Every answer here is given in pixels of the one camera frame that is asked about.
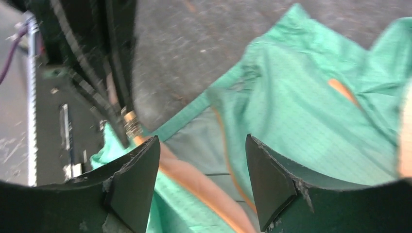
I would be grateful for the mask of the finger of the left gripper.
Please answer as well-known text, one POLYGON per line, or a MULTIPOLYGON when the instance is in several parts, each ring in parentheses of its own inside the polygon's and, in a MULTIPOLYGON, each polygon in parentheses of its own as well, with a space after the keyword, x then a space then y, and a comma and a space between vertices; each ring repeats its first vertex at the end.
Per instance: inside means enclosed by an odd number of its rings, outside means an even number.
POLYGON ((118 109, 134 110, 132 97, 132 69, 137 38, 135 22, 137 0, 95 0, 94 17, 98 30, 98 41, 103 53, 103 84, 107 88, 107 77, 112 82, 118 100, 118 109))
POLYGON ((98 41, 94 0, 31 0, 46 51, 71 71, 75 93, 87 100, 111 124, 124 147, 130 146, 124 118, 118 109, 112 76, 103 84, 103 53, 98 41))

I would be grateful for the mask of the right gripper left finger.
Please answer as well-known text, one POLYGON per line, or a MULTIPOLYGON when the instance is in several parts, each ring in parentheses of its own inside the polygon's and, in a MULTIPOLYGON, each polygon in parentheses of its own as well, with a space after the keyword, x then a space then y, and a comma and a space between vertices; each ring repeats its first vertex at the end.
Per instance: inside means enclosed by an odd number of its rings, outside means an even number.
POLYGON ((0 184, 3 233, 143 233, 160 157, 151 137, 128 154, 66 183, 0 184))

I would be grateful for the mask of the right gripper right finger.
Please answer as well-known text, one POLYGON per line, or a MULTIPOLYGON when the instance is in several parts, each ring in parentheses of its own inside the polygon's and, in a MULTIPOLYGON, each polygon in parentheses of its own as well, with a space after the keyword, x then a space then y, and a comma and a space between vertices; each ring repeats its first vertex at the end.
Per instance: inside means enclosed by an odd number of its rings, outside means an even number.
POLYGON ((264 233, 409 233, 412 181, 367 186, 316 172, 251 135, 247 165, 264 233))

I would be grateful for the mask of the jacket zipper slider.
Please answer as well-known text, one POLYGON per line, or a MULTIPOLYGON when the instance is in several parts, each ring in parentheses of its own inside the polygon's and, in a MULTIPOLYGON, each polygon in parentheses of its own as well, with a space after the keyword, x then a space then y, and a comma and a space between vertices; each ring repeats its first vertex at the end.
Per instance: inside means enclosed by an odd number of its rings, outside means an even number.
POLYGON ((140 122, 138 121, 136 114, 134 111, 130 112, 123 112, 123 118, 125 121, 125 130, 126 134, 134 139, 136 137, 140 137, 142 134, 142 129, 140 126, 140 122))

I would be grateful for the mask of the green and orange jacket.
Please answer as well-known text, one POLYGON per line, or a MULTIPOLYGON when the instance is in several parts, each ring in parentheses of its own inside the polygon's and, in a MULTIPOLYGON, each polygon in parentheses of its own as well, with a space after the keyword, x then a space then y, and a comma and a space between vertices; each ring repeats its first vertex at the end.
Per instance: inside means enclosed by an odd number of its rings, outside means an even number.
POLYGON ((412 19, 365 50, 294 4, 154 133, 160 164, 145 233, 262 232, 247 135, 335 179, 412 180, 412 19))

